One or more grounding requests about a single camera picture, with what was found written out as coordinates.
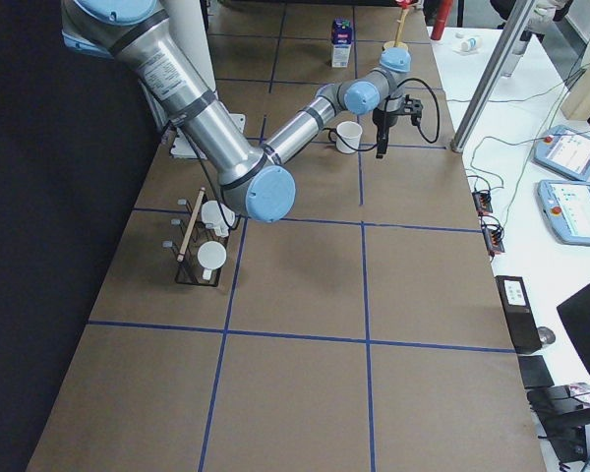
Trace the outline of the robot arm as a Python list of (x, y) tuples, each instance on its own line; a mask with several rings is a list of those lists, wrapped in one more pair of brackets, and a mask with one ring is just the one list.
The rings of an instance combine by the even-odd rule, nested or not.
[(320, 88), (306, 107), (254, 147), (172, 38), (169, 12), (161, 2), (64, 1), (61, 13), (73, 43), (137, 74), (172, 124), (214, 166), (225, 205), (267, 223), (283, 218), (295, 202), (295, 180), (285, 163), (339, 113), (363, 115), (397, 98), (411, 69), (409, 52), (391, 47), (369, 74)]

